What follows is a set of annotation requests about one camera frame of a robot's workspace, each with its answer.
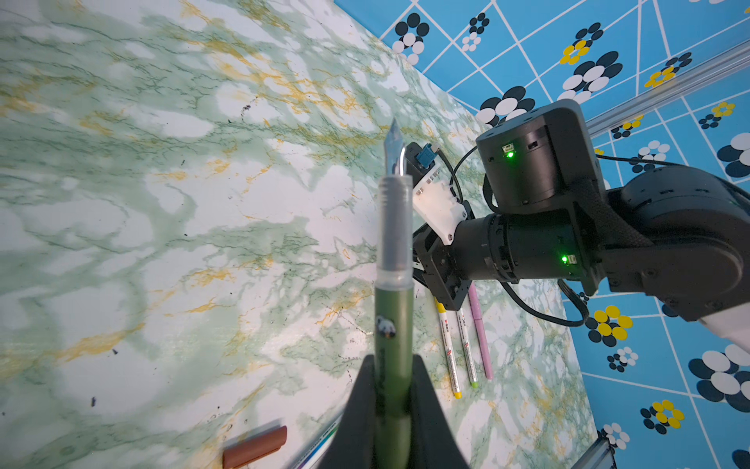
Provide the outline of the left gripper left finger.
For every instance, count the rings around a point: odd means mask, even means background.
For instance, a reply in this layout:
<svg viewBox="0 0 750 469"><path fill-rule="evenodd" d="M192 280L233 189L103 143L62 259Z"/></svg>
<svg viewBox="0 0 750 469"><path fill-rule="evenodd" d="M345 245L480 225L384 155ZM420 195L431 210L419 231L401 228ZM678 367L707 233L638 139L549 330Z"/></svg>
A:
<svg viewBox="0 0 750 469"><path fill-rule="evenodd" d="M375 359L364 358L331 446L320 468L372 468L376 424Z"/></svg>

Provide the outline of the white pen yellow tip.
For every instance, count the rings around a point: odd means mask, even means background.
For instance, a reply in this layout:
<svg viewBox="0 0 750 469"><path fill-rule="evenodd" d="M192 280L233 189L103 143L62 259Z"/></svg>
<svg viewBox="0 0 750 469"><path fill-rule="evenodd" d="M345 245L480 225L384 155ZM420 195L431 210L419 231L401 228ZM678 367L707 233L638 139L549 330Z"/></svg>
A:
<svg viewBox="0 0 750 469"><path fill-rule="evenodd" d="M452 345L447 311L445 310L445 306L443 306L441 302L437 301L437 299L435 299L435 304L437 308L437 314L439 315L439 322L441 323L441 339L443 340L443 349L445 349L445 357L451 392L455 399L460 400L462 398L462 392L457 375L457 364L455 360L454 348Z"/></svg>

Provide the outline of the white pen brown tip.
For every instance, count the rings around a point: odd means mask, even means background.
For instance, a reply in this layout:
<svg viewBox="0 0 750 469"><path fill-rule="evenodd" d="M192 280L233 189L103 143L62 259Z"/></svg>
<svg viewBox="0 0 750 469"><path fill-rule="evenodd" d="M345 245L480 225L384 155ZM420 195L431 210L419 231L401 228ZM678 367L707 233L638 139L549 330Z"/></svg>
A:
<svg viewBox="0 0 750 469"><path fill-rule="evenodd" d="M310 445L306 451L295 461L292 465L292 469L310 469L316 467L320 462L320 459L325 455L328 448L332 444L335 438L342 416L337 416L322 432L320 437Z"/></svg>

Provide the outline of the dark brown pen cap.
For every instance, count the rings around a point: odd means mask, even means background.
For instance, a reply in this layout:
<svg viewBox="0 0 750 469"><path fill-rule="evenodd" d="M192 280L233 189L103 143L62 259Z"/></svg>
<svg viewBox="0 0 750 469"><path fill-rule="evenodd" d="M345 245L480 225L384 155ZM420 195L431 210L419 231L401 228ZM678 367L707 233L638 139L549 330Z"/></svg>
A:
<svg viewBox="0 0 750 469"><path fill-rule="evenodd" d="M287 434L287 427L280 426L225 449L223 468L239 468L279 451L286 444Z"/></svg>

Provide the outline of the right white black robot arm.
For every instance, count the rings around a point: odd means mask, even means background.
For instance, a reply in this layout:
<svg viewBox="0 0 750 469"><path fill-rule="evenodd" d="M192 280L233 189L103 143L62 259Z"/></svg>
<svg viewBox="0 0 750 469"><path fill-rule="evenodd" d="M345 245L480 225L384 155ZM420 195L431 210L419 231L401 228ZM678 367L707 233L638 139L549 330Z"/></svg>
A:
<svg viewBox="0 0 750 469"><path fill-rule="evenodd" d="M458 220L425 222L413 236L413 277L446 308L459 308L474 281L554 279L587 295L608 283L748 348L746 191L667 162L607 189L582 109L568 100L500 123L476 144L490 213L430 199Z"/></svg>

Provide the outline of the white pen green tip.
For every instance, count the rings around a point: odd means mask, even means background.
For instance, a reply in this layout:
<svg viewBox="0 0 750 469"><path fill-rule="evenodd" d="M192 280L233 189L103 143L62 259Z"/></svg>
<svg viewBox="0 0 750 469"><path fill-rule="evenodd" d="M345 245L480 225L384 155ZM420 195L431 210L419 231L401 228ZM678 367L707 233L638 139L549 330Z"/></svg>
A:
<svg viewBox="0 0 750 469"><path fill-rule="evenodd" d="M479 378L478 378L477 368L476 368L473 354L472 354L472 346L470 342L468 322L466 321L466 316L462 309L457 310L455 312L455 315L457 318L457 324L459 328L459 334L461 338L462 349L464 353L464 359L465 359L465 363L466 363L466 367L468 371L470 384L472 388L478 389Z"/></svg>

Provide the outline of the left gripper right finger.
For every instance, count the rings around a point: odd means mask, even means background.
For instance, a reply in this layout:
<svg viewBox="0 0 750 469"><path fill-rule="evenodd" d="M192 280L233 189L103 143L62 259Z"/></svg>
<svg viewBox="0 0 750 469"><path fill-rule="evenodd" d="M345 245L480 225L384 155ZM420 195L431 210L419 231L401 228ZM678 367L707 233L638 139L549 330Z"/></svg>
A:
<svg viewBox="0 0 750 469"><path fill-rule="evenodd" d="M409 413L410 468L468 468L449 428L423 359L413 356Z"/></svg>

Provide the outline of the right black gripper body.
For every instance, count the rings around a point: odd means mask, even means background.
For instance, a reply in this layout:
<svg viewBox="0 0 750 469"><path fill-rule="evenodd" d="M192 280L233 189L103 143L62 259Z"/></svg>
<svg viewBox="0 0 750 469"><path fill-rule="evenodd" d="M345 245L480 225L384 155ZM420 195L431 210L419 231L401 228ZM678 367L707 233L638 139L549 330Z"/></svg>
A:
<svg viewBox="0 0 750 469"><path fill-rule="evenodd" d="M472 281L460 275L451 250L427 224L413 233L412 241L413 262L419 264L413 269L412 277L425 286L445 309L461 309Z"/></svg>

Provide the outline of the pink gel pen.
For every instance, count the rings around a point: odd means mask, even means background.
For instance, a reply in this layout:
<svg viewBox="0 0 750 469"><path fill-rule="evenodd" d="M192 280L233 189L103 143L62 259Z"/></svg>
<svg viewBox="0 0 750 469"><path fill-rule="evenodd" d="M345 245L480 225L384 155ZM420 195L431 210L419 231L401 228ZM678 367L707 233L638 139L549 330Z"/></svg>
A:
<svg viewBox="0 0 750 469"><path fill-rule="evenodd" d="M494 379L494 373L491 363L490 351L488 346L488 339L486 338L486 328L484 327L484 317L482 316L482 308L480 308L480 301L478 291L474 283L471 284L468 292L471 314L473 322L476 328L476 333L480 345L480 357L482 358L482 366L484 367L484 374L489 381Z"/></svg>

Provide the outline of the green gel pen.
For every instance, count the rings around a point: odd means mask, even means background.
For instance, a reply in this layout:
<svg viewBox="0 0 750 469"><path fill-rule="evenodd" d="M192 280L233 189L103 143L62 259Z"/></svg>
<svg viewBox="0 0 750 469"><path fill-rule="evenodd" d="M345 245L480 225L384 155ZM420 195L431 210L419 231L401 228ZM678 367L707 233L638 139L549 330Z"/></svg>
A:
<svg viewBox="0 0 750 469"><path fill-rule="evenodd" d="M384 154L375 281L374 459L378 468L404 468L411 442L413 182L396 121L386 134Z"/></svg>

